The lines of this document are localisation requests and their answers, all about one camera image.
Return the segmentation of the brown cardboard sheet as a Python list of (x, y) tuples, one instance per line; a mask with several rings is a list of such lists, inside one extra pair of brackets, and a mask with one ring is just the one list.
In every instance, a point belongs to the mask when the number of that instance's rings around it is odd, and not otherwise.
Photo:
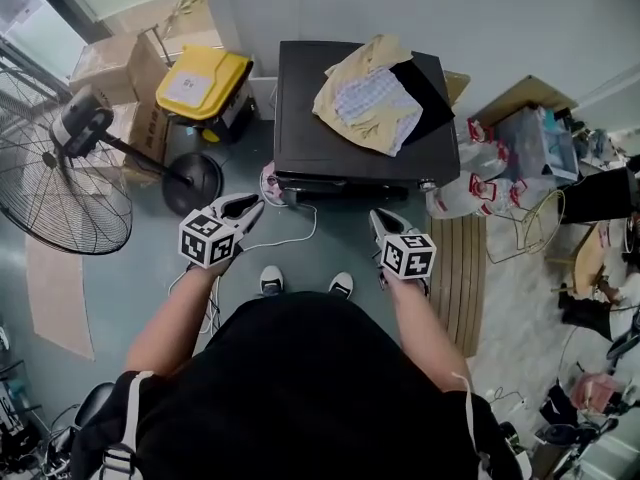
[(471, 119), (484, 126), (494, 126), (522, 108), (537, 106), (561, 111), (565, 108), (573, 110), (578, 103), (543, 80), (527, 75), (476, 112)]

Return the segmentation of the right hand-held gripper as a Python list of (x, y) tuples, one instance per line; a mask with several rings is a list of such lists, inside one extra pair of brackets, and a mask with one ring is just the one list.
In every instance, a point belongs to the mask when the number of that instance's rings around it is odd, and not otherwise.
[(417, 227), (399, 214), (383, 208), (370, 210), (369, 225), (374, 240), (382, 241), (380, 265), (384, 269), (400, 280), (430, 277), (437, 247), (428, 234), (387, 234), (416, 232)]

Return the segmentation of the person's left forearm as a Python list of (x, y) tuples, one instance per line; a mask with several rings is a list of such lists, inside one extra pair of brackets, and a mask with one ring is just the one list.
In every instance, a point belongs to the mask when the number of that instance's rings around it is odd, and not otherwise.
[(126, 371), (171, 376), (192, 357), (213, 284), (231, 263), (227, 260), (208, 269), (195, 266), (182, 275), (131, 345)]

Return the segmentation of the brown floor mat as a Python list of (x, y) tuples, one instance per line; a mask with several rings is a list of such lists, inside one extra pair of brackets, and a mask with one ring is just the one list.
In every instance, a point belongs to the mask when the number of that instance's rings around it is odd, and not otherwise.
[(95, 359), (85, 307), (83, 262), (25, 238), (26, 280), (34, 332), (53, 344)]

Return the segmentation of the person's right forearm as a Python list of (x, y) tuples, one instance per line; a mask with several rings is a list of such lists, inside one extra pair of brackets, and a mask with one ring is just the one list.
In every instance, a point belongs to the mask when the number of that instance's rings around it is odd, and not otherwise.
[(400, 343), (411, 361), (443, 392), (472, 387), (465, 358), (451, 342), (420, 281), (405, 281), (383, 270), (392, 299)]

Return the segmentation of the black pedestal fan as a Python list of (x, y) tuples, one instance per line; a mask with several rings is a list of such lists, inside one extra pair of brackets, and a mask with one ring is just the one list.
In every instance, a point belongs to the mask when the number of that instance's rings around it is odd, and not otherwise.
[(0, 61), (0, 214), (54, 249), (100, 256), (131, 235), (126, 158), (159, 175), (164, 201), (179, 216), (220, 195), (223, 177), (213, 159), (191, 152), (164, 165), (115, 135), (115, 123), (98, 88), (62, 96)]

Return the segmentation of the wooden slatted mat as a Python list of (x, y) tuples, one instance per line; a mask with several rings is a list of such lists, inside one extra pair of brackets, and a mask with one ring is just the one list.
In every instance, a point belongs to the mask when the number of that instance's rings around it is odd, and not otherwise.
[(430, 300), (449, 337), (466, 358), (476, 355), (486, 279), (486, 222), (477, 216), (429, 218), (426, 231), (436, 247)]

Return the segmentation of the person's black shirt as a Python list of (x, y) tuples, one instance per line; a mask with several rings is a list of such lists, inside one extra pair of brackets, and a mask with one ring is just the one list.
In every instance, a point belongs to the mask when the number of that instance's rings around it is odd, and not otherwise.
[(241, 305), (176, 372), (140, 383), (144, 480), (522, 480), (489, 404), (438, 388), (352, 302)]

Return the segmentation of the person's right shoe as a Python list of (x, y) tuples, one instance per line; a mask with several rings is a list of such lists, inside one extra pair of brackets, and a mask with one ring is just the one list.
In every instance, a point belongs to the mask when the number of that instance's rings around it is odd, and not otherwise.
[(348, 300), (354, 290), (354, 281), (350, 273), (339, 272), (330, 282), (328, 293)]

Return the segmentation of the black framed glass window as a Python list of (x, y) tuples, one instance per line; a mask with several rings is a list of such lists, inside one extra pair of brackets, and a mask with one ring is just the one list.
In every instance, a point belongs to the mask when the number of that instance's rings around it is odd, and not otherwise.
[(63, 90), (84, 47), (111, 36), (87, 0), (0, 0), (0, 55)]

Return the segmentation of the black sheet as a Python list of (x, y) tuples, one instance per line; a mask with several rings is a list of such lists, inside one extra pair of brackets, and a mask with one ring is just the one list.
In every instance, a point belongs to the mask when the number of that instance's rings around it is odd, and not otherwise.
[(411, 60), (396, 64), (391, 72), (422, 108), (421, 117), (404, 141), (405, 144), (417, 142), (452, 123), (454, 113), (450, 104), (430, 78), (430, 75), (439, 72), (436, 78), (446, 87), (441, 65), (436, 57), (415, 52)]

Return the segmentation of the person's shoe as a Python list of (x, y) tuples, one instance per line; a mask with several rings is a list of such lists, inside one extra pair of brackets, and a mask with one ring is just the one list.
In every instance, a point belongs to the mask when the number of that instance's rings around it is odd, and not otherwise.
[(260, 293), (263, 297), (277, 296), (284, 292), (284, 277), (275, 265), (266, 266), (259, 278)]
[(328, 293), (348, 300), (354, 290), (354, 281), (350, 273), (339, 272), (330, 282)]

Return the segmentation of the brown cardboard box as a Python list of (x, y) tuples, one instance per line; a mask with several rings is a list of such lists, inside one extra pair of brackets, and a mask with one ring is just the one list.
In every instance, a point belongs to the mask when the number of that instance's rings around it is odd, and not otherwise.
[(168, 120), (156, 90), (168, 67), (149, 38), (128, 33), (85, 46), (69, 80), (77, 93), (86, 85), (100, 91), (114, 111), (108, 132), (162, 163)]

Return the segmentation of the pale yellow cloth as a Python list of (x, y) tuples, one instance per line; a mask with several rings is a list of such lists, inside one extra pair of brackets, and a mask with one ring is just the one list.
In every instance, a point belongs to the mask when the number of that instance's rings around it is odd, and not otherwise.
[(395, 157), (423, 107), (391, 69), (413, 59), (394, 35), (376, 35), (325, 71), (312, 112), (351, 143)]

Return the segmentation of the yellow lidded bin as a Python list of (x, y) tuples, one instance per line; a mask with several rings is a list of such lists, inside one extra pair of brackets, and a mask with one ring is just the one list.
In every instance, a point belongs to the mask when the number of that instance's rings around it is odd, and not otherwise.
[(189, 44), (156, 90), (156, 102), (177, 125), (212, 143), (235, 143), (250, 124), (248, 86), (254, 63), (224, 49)]

